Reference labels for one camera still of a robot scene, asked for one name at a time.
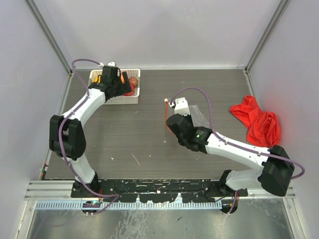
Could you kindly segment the red cloth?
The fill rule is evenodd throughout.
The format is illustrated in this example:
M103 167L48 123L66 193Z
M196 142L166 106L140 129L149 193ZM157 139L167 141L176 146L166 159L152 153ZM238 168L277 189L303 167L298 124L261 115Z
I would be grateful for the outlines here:
M259 147L280 143L281 127L276 114L261 110L254 96L245 96L241 104L231 106L229 111L247 128L249 143Z

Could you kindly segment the left aluminium frame post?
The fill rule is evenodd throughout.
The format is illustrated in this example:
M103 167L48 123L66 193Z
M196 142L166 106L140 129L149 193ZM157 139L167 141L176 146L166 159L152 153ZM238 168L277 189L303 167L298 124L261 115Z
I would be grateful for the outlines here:
M36 22L39 25L39 28L43 32L44 36L46 37L48 43L52 47L53 51L55 52L56 56L60 60L61 64L63 65L64 69L67 71L68 74L72 74L73 70L68 63L59 43L56 41L56 38L51 31L50 26L47 24L43 14L41 13L40 9L38 8L36 2L34 0L24 0L27 7L29 8L30 12L32 13L33 17L35 18Z

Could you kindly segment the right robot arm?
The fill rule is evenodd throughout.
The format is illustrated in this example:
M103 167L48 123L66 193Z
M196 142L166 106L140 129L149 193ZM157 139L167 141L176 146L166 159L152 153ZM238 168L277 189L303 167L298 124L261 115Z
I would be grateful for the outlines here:
M295 167L286 151L278 145L272 148L248 145L203 126L194 126L191 116L174 114L166 125L178 143L194 152L219 155L249 167L248 170L225 170L218 189L224 196L247 188L262 188L268 193L286 195Z

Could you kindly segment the right aluminium frame post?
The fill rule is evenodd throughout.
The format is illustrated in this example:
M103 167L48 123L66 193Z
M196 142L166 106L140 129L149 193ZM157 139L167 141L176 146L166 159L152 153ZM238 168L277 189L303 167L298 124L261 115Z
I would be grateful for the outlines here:
M250 57L246 67L244 68L244 72L246 74L248 74L251 70L251 68L253 67L255 61L257 60L257 57L259 56L261 50L263 49L266 41L268 40L268 38L270 37L272 31L274 30L277 22L279 21L280 17L282 16L282 14L284 13L286 7L288 6L288 4L290 3L290 0L280 0L277 7L275 8L274 13L272 14L266 29L264 30L260 40L258 41L258 44L256 45L252 56Z

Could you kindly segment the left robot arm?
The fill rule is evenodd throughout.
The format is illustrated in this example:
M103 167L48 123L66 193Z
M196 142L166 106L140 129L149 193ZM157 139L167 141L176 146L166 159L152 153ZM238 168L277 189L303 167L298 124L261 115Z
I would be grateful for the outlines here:
M49 124L49 148L60 156L82 186L82 192L95 197L100 191L98 175L85 155L86 138L83 127L94 112L108 100L131 93L134 89L127 72L106 65L98 80L84 83L85 95L63 115L53 115Z

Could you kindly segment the yellow lemon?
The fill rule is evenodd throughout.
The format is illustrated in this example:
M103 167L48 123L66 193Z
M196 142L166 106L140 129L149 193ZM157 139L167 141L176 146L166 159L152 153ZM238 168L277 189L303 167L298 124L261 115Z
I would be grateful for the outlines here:
M97 78L95 78L93 82L100 83L100 77L98 76Z

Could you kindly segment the white plastic basket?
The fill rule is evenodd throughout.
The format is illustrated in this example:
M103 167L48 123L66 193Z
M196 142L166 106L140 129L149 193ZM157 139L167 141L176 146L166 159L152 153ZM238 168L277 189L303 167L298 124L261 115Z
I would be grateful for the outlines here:
M141 82L141 71L140 69L121 69L123 72L127 72L129 78L135 77L138 80L138 86L135 88L135 92L131 96L118 96L111 98L105 102L105 105L132 105L138 104L140 95L140 82Z

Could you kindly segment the red apple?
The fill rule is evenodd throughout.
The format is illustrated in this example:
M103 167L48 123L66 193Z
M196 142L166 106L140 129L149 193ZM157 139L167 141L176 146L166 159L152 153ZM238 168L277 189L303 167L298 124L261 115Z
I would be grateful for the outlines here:
M130 83L130 91L126 92L124 96L132 96L135 93L135 87L132 83Z

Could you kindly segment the aluminium frame post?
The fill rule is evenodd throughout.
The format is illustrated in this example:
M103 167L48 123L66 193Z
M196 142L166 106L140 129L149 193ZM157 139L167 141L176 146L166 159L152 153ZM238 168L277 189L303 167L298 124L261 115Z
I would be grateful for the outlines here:
M244 72L246 74L248 74L251 70L251 68L253 67L255 61L257 60L257 57L259 56L261 50L263 49L266 41L268 40L268 38L270 37L272 31L274 30L277 22L279 21L280 17L282 16L282 14L284 13L286 7L288 6L288 4L290 3L290 0L280 0L277 7L275 8L274 13L272 14L266 29L264 30L260 40L258 41L258 44L256 45L252 56L250 57L246 67L244 68Z
M56 38L51 31L50 26L47 24L43 14L41 13L40 9L38 8L36 2L34 0L24 0L27 7L29 8L30 12L32 13L33 17L35 18L36 22L39 25L39 28L43 32L44 36L46 37L48 43L52 47L53 51L55 52L56 56L60 60L61 64L63 65L64 69L67 71L68 74L72 74L73 70L68 63L59 43L56 41Z

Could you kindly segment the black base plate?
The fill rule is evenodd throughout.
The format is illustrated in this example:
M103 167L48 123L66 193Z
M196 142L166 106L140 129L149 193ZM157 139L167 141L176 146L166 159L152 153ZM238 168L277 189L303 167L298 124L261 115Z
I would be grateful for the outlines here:
M233 197L235 191L226 189L211 179L108 179L98 180L96 192L104 195L118 194L123 203L172 203L178 196L183 203L216 202L222 197Z

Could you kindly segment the brown passion fruit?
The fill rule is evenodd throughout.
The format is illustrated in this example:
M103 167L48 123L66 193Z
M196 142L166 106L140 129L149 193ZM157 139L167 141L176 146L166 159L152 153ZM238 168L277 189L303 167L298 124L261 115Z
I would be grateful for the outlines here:
M138 79L136 77L130 77L129 82L136 88L138 86Z

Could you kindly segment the clear zip top bag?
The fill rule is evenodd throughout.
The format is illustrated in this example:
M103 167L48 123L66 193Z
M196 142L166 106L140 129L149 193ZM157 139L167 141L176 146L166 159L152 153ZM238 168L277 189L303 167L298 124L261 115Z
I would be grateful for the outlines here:
M165 98L164 102L165 102L165 122L166 122L166 120L170 116L172 116L174 113L173 113L172 108L170 108L169 105L168 105L168 102L171 102L171 99L170 98ZM195 128L199 128L199 127L206 128L209 131L211 131L210 122L206 119L204 114L201 112L201 110L198 107L198 105L190 105L189 103L188 103L188 105L189 105L190 116L192 118L193 126ZM167 125L165 125L165 127L170 133L172 133Z

